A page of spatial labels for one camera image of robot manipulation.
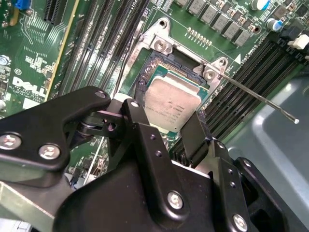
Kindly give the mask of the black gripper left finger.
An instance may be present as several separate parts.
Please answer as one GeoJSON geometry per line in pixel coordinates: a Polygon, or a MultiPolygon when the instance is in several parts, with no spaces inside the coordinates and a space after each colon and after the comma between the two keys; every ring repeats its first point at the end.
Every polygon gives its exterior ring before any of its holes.
{"type": "Polygon", "coordinates": [[[154,219],[185,219],[190,208],[157,128],[136,100],[119,112],[110,96],[84,87],[0,121],[1,180],[46,188],[55,185],[70,150],[99,134],[120,144],[110,161],[136,156],[148,211],[154,219]]]}

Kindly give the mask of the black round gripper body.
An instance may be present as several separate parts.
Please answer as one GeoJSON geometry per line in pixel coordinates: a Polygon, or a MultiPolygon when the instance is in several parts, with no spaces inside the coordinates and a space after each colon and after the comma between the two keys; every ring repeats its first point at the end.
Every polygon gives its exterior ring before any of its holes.
{"type": "MultiPolygon", "coordinates": [[[[178,232],[227,232],[229,226],[214,206],[212,180],[205,174],[173,164],[186,197],[190,214],[178,232]]],[[[166,232],[151,218],[136,162],[74,191],[58,209],[55,232],[166,232]]]]}

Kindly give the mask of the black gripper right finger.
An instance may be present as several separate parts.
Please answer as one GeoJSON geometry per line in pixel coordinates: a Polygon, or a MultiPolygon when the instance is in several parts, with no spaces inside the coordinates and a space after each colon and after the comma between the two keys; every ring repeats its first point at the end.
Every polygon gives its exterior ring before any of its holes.
{"type": "Polygon", "coordinates": [[[215,228],[226,232],[288,232],[281,197],[247,159],[233,160],[194,113],[181,129],[185,157],[211,178],[215,228]]]}

